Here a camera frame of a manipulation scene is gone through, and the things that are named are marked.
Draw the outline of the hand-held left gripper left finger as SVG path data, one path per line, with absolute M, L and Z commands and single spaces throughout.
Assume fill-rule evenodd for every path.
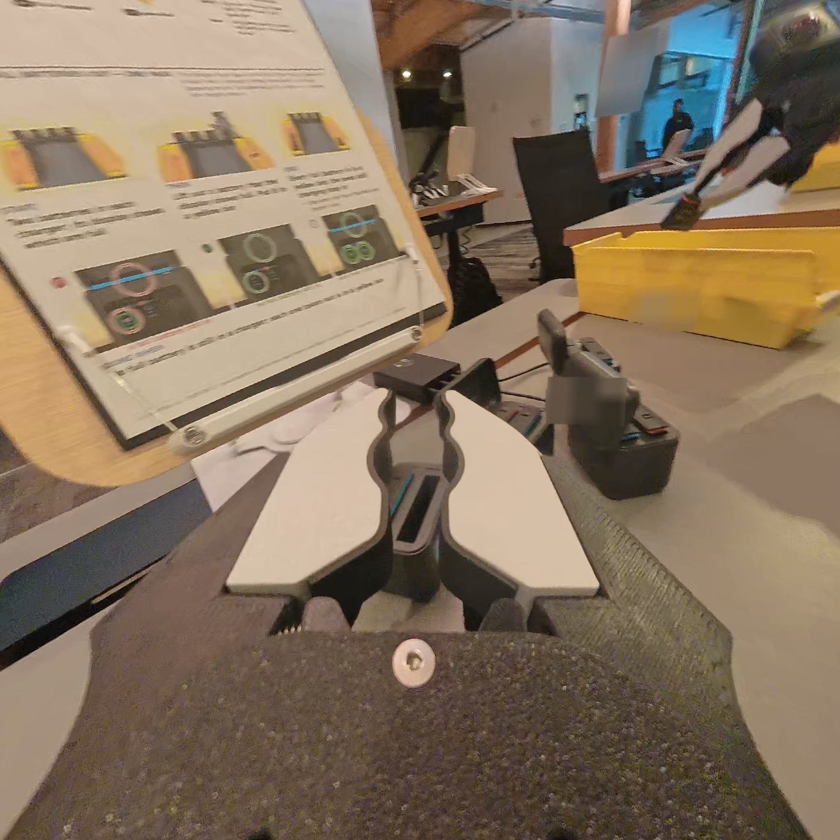
M 392 573 L 394 425 L 394 394 L 371 391 L 296 444 L 227 576 L 229 594 L 328 597 L 359 615 Z

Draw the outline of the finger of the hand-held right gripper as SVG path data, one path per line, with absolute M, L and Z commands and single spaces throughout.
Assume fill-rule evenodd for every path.
M 736 152 L 730 152 L 732 147 L 737 151 L 746 151 L 762 137 L 768 135 L 769 121 L 764 116 L 762 103 L 758 99 L 749 100 L 728 123 L 716 141 L 722 140 L 723 150 L 728 151 L 723 161 L 724 169 L 722 173 L 726 175 L 734 168 L 737 159 L 735 157 Z M 703 162 L 695 180 L 679 196 L 679 199 L 664 217 L 664 230 L 691 230 L 708 212 L 702 209 L 703 190 L 714 189 L 718 185 L 721 175 L 703 177 L 702 164 Z
M 734 147 L 730 152 L 736 152 L 734 168 L 726 175 L 723 161 L 728 151 L 723 150 L 722 140 L 716 142 L 707 153 L 702 164 L 702 175 L 706 177 L 716 174 L 721 179 L 714 189 L 703 190 L 702 209 L 709 211 L 713 207 L 724 204 L 737 196 L 747 192 L 757 183 L 765 179 L 765 173 L 791 149 L 788 140 L 780 133 L 773 133 L 762 137 L 746 151 L 737 151 Z

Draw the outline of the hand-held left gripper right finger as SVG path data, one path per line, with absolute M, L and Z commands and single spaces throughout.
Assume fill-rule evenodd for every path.
M 535 446 L 456 391 L 437 399 L 446 484 L 438 569 L 467 613 L 500 599 L 529 617 L 538 599 L 597 596 L 600 582 Z

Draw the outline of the yellow plastic bin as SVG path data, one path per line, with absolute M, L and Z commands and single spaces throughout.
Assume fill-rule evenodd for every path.
M 839 143 L 828 144 L 815 156 L 808 172 L 796 181 L 793 193 L 814 193 L 839 189 Z
M 615 233 L 572 250 L 595 316 L 781 350 L 838 314 L 837 227 Z

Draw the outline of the black multi-port power hub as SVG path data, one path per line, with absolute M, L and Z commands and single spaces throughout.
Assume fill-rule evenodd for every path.
M 419 405 L 430 405 L 435 396 L 461 373 L 461 365 L 424 353 L 406 358 L 373 373 L 373 384 Z

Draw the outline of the black office chair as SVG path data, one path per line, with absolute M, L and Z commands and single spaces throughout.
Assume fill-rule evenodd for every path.
M 567 228 L 608 212 L 588 129 L 513 138 L 518 173 L 539 249 L 539 282 L 573 279 Z

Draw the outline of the black backpack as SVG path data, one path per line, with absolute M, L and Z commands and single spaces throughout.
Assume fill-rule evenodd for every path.
M 449 266 L 447 278 L 454 303 L 450 328 L 477 318 L 503 303 L 486 266 L 478 258 L 459 257 Z

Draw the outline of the dark flat pad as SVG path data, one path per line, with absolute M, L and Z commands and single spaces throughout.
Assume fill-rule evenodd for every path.
M 162 560 L 211 515 L 197 479 L 11 572 L 1 586 L 8 667 L 95 613 L 94 600 Z

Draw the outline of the white chair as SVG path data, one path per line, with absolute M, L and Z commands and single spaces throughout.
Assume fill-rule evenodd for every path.
M 454 125 L 448 132 L 446 176 L 455 181 L 474 172 L 476 130 L 470 126 Z

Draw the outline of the wooden desk black legs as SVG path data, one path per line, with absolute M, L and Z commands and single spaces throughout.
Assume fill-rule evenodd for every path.
M 504 191 L 493 188 L 488 192 L 447 196 L 416 210 L 426 235 L 445 242 L 448 249 L 447 272 L 457 270 L 463 260 L 460 232 L 483 223 L 484 205 L 504 196 Z

